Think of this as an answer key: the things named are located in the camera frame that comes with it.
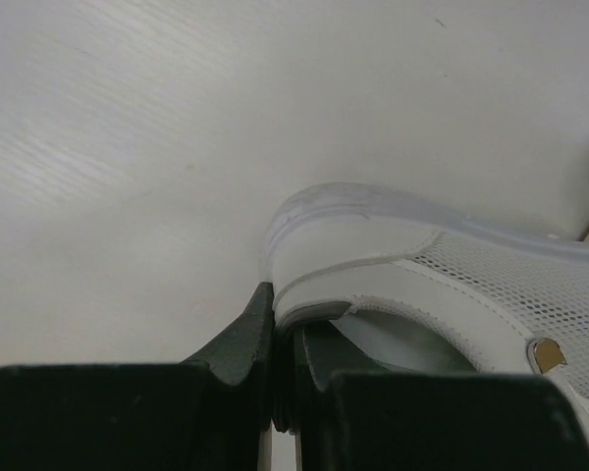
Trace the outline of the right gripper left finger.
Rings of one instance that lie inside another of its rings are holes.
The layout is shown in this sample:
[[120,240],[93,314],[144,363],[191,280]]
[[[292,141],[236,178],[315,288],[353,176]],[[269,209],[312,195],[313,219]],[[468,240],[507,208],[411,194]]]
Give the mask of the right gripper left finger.
[[0,367],[0,470],[267,470],[271,285],[179,363]]

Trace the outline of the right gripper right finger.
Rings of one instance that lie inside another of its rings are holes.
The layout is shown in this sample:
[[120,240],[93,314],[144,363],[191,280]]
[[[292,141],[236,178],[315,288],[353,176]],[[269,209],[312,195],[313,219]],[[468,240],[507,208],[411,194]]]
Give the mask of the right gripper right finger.
[[304,470],[589,470],[546,380],[391,371],[332,326],[299,329],[294,364]]

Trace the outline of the white sneaker one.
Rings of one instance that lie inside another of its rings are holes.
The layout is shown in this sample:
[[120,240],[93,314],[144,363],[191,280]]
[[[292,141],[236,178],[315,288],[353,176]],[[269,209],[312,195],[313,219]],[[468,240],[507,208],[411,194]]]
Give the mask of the white sneaker one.
[[521,235],[418,197],[327,183],[286,200],[262,271],[286,329],[339,304],[400,315],[477,370],[537,374],[589,433],[589,244]]

